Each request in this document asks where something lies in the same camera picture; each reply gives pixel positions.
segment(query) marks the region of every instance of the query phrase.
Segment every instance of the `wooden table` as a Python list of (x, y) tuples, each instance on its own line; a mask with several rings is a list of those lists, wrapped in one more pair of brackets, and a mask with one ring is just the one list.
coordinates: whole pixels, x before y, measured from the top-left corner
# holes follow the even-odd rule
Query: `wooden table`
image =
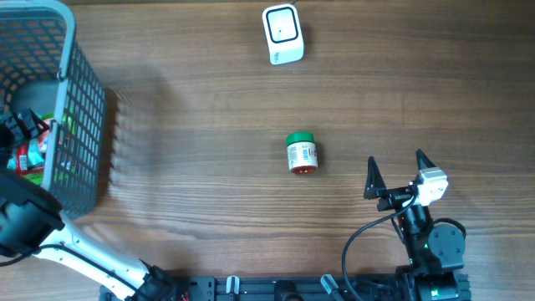
[[(279, 67), (271, 4), (72, 7), (109, 101), (99, 205), (77, 223), (177, 274), (340, 274), (347, 238), (385, 214), (362, 198), (368, 156), (403, 186), (421, 148), (450, 177), (431, 213), (468, 230), (474, 300), (532, 299), (535, 4), (302, 1), (304, 59)], [(299, 130), (318, 142), (313, 175), (288, 171)], [(348, 260), (382, 273), (408, 258), (386, 223)], [(36, 258), (0, 272), (0, 300), (98, 288)]]

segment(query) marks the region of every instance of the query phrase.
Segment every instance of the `gray plastic basket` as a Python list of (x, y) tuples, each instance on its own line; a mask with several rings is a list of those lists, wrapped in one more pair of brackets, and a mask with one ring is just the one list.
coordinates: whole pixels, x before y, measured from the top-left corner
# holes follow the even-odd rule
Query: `gray plastic basket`
[(106, 102), (56, 1), (0, 2), (0, 108), (53, 113), (42, 187), (76, 218), (96, 201)]

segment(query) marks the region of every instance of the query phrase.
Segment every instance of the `black cable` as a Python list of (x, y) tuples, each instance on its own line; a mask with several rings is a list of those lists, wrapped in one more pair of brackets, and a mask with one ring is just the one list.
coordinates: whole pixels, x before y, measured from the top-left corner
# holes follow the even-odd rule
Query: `black cable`
[(15, 264), (15, 263), (18, 263), (19, 261), (25, 259), (26, 257), (30, 256), (32, 254), (28, 254), (28, 255), (20, 255), (19, 257), (17, 258), (14, 258), (14, 259), (11, 259), (11, 260), (7, 260), (5, 262), (1, 262), (0, 263), (0, 268), (4, 268), (4, 267), (7, 267), (7, 266), (10, 266), (12, 264)]
[(61, 244), (44, 245), (44, 246), (38, 247), (36, 251), (38, 252), (38, 251), (44, 250), (46, 248), (56, 248), (56, 249), (62, 250), (64, 252), (67, 252), (67, 253), (77, 257), (78, 259), (80, 259), (82, 261), (85, 261), (87, 264), (97, 268), (101, 272), (106, 273), (108, 276), (117, 279), (117, 281), (119, 281), (120, 283), (124, 284), (125, 286), (127, 286), (128, 288), (133, 290), (134, 293), (139, 293), (139, 294), (143, 295), (143, 297), (145, 299), (149, 299), (148, 296), (145, 295), (144, 293), (140, 292), (137, 287), (135, 287), (134, 285), (132, 285), (129, 282), (127, 282), (126, 280), (124, 280), (122, 277), (117, 275), (115, 272), (112, 272), (109, 269), (104, 268), (103, 266), (99, 265), (98, 263), (94, 262), (93, 260), (85, 257), (84, 255), (82, 255), (80, 253), (77, 253), (74, 250), (69, 249), (68, 247), (65, 247), (64, 245), (61, 245)]
[(362, 232), (366, 231), (367, 229), (373, 227), (373, 226), (377, 226), (379, 225), (380, 223), (382, 222), (385, 222), (385, 221), (388, 221), (390, 219), (394, 219), (396, 217), (398, 217), (399, 215), (405, 213), (412, 205), (414, 205), (414, 203), (416, 202), (416, 197), (413, 196), (412, 197), (412, 200), (410, 201), (409, 205), (407, 205), (406, 207), (404, 207), (403, 209), (401, 209), (399, 212), (396, 212), (396, 213), (392, 213), (390, 214), (389, 216), (386, 216), (386, 217), (382, 217), (374, 222), (371, 222), (363, 227), (361, 227), (357, 232), (355, 232), (350, 238), (349, 240), (345, 243), (345, 247), (344, 247), (344, 251), (342, 252), (342, 274), (344, 275), (344, 281), (345, 281), (345, 284), (348, 286), (349, 288), (349, 291), (356, 297), (357, 300), (359, 301), (364, 301), (358, 294), (357, 292), (353, 289), (353, 287), (351, 286), (351, 283), (349, 282), (349, 277), (348, 277), (348, 272), (345, 268), (345, 259), (348, 255), (348, 249), (349, 249), (349, 246), (351, 246), (351, 243), (353, 242), (353, 240), (355, 238), (357, 238), (358, 235), (360, 235)]
[(435, 219), (435, 221), (433, 222), (433, 227), (439, 223), (439, 222), (445, 222), (445, 223), (449, 223), (455, 227), (457, 227), (459, 230), (461, 230), (461, 233), (462, 233), (462, 237), (463, 238), (466, 238), (466, 229), (464, 226), (462, 226), (462, 224), (452, 218), (447, 218), (447, 217), (444, 217), (444, 218), (437, 218)]
[(390, 219), (392, 221), (392, 226), (394, 226), (394, 230), (396, 233), (398, 233), (398, 237), (401, 240), (401, 243), (405, 244), (405, 238), (403, 237), (403, 234), (401, 233), (400, 229), (398, 228), (398, 224), (395, 223), (394, 218)]

